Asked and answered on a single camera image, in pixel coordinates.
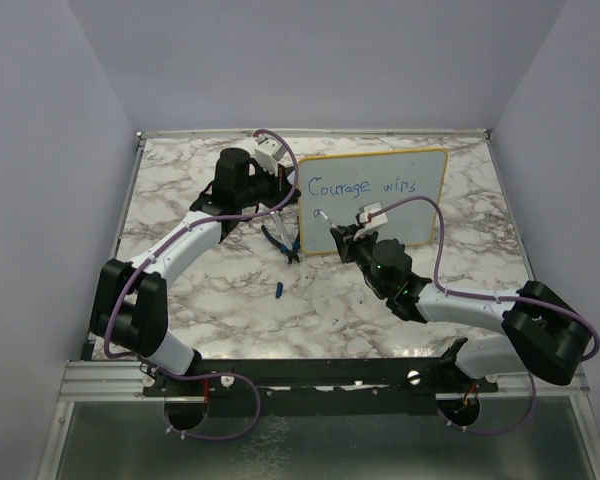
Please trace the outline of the blue whiteboard marker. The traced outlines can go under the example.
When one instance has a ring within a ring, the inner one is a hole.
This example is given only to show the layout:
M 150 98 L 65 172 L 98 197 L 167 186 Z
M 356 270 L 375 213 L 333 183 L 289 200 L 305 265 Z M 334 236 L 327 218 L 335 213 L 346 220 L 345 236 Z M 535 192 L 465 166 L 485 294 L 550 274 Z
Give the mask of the blue whiteboard marker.
M 320 216 L 329 225 L 330 229 L 337 227 L 337 225 L 332 221 L 332 219 L 323 210 L 320 210 L 319 213 L 320 213 Z

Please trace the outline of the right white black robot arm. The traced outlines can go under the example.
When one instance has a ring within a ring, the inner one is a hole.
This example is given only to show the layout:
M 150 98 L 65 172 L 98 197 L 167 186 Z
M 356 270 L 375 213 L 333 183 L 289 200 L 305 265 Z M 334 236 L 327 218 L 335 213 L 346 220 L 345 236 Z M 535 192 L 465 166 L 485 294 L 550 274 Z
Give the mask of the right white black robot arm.
M 529 280 L 513 291 L 452 293 L 412 270 L 412 259 L 396 239 L 381 240 L 359 225 L 330 233 L 340 260 L 353 263 L 366 285 L 403 321 L 455 323 L 492 332 L 465 343 L 439 367 L 441 383 L 461 391 L 474 379 L 528 371 L 558 386 L 569 384 L 594 340 L 591 328 L 545 284 Z

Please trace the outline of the yellow framed whiteboard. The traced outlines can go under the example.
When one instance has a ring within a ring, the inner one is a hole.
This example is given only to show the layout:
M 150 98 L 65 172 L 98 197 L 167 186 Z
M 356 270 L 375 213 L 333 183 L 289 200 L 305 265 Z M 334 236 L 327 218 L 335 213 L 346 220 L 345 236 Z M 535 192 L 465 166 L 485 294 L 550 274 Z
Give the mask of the yellow framed whiteboard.
M 336 251 L 325 217 L 337 225 L 350 225 L 369 205 L 383 208 L 414 196 L 439 202 L 448 160 L 444 148 L 302 159 L 298 182 L 302 251 L 307 255 Z

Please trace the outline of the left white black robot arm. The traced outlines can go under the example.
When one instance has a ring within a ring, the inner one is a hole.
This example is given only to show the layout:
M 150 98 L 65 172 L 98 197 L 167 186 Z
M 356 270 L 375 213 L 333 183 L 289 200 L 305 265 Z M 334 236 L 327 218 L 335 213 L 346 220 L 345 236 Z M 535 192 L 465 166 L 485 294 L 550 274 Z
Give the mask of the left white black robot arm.
M 192 203 L 181 222 L 157 244 L 133 259 L 107 261 L 101 269 L 89 330 L 110 346 L 122 348 L 166 371 L 166 382 L 186 395 L 200 385 L 200 353 L 169 329 L 169 288 L 203 253 L 219 245 L 242 222 L 269 215 L 295 201 L 281 160 L 289 150 L 259 135 L 252 153 L 231 147 L 221 151 L 214 178 Z

